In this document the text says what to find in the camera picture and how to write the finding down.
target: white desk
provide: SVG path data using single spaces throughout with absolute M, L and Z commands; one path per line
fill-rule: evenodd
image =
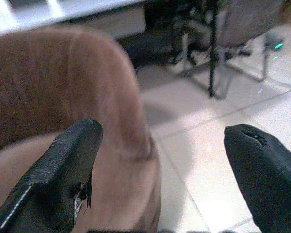
M 26 8 L 11 9 L 7 0 L 0 0 L 0 35 L 50 25 L 91 15 L 146 0 L 46 0 Z

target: green led light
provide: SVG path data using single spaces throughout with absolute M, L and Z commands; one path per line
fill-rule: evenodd
M 279 43 L 278 45 L 275 46 L 275 49 L 280 48 L 282 45 L 283 45 L 282 43 Z

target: black metal pole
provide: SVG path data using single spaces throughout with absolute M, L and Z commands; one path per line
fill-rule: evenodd
M 213 81 L 214 81 L 214 71 L 215 71 L 215 64 L 216 64 L 216 55 L 215 55 L 215 47 L 216 47 L 216 18 L 217 18 L 217 12 L 218 12 L 218 5 L 217 0 L 212 0 L 212 22 L 211 22 L 211 51 L 210 51 L 210 77 L 209 77 L 209 96 L 214 96 L 214 90 L 213 90 Z

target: gray chair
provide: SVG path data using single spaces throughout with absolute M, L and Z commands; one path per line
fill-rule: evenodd
M 250 39 L 256 38 L 261 34 L 270 30 L 274 25 L 279 23 L 279 15 L 282 9 L 283 0 L 228 0 L 226 3 L 225 14 L 221 11 L 217 14 L 216 21 L 216 54 L 219 54 L 219 69 L 222 73 L 220 75 L 219 84 L 213 87 L 213 93 L 218 98 L 224 98 L 227 95 L 228 87 L 231 77 L 224 76 L 224 69 L 226 68 L 226 52 L 231 51 L 231 48 L 246 44 Z M 201 26 L 197 22 L 187 22 L 187 27 L 201 31 Z M 198 41 L 201 47 L 209 48 L 211 43 L 211 29 L 203 33 Z M 187 36 L 183 37 L 183 51 L 187 52 Z M 263 81 L 267 76 L 267 58 L 269 47 L 265 44 L 264 49 L 264 68 L 263 76 L 261 78 L 253 77 L 257 81 Z M 210 75 L 214 75 L 215 66 L 211 66 Z M 212 89 L 212 82 L 214 77 L 210 77 L 210 87 L 205 87 L 208 90 Z

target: tiled floor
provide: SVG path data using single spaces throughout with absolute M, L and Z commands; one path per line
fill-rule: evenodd
M 271 56 L 278 58 L 271 60 L 270 78 L 257 83 L 228 71 L 233 78 L 224 100 L 210 99 L 192 81 L 162 67 L 149 66 L 139 72 L 145 110 L 162 161 L 159 229 L 259 232 L 237 187 L 223 138 L 226 125 L 247 123 L 278 137 L 291 150 L 291 26 L 273 31 L 284 35 L 286 43 L 279 54 Z M 259 67 L 258 52 L 244 62 Z M 207 80 L 208 72 L 199 72 L 195 78 Z

